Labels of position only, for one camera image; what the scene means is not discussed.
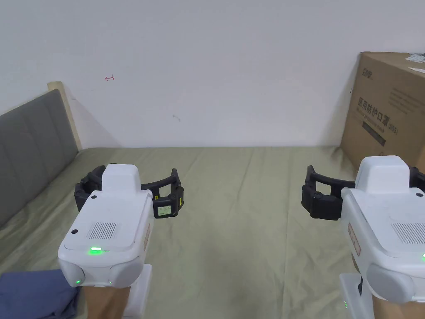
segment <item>warning label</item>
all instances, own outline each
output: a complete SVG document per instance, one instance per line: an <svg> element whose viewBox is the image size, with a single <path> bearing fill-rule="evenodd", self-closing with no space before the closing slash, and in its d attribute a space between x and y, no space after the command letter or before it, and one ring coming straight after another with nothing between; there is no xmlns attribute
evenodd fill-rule
<svg viewBox="0 0 425 319"><path fill-rule="evenodd" d="M351 241L353 242L354 249L356 250L357 256L360 256L361 248L359 242L357 241L356 234L354 233L351 223L348 223L348 234L350 235Z"/></svg>
<svg viewBox="0 0 425 319"><path fill-rule="evenodd" d="M146 251L146 246L147 246L147 242L149 240L149 235L150 235L150 224L147 227L146 236L144 237L144 243L143 243L143 249L144 249L144 251Z"/></svg>

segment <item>blue towel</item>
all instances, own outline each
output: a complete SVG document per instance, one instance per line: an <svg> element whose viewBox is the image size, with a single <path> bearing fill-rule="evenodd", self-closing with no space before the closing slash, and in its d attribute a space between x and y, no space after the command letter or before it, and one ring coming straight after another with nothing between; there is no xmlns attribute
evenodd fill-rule
<svg viewBox="0 0 425 319"><path fill-rule="evenodd" d="M62 271L4 273L0 277L0 318L69 319L77 314L79 287Z"/></svg>

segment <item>bed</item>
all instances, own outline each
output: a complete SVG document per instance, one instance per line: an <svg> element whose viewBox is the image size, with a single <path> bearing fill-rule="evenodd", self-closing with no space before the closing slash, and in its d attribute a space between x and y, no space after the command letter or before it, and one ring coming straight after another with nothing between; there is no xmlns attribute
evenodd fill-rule
<svg viewBox="0 0 425 319"><path fill-rule="evenodd" d="M57 249L78 214L74 185L93 168L134 164L150 182L176 167L185 205L177 218L156 220L146 319L347 316L338 275L355 271L349 247L338 222L311 219L300 204L307 165L354 179L340 149L75 147L0 229L0 274L59 268Z"/></svg>

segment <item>vent grille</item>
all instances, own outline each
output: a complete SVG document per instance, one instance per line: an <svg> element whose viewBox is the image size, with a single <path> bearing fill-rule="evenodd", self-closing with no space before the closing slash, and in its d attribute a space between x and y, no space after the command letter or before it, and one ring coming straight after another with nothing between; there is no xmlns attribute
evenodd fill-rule
<svg viewBox="0 0 425 319"><path fill-rule="evenodd" d="M403 244L425 244L425 224L391 224Z"/></svg>
<svg viewBox="0 0 425 319"><path fill-rule="evenodd" d="M96 222L87 233L88 239L111 239L115 235L116 222Z"/></svg>

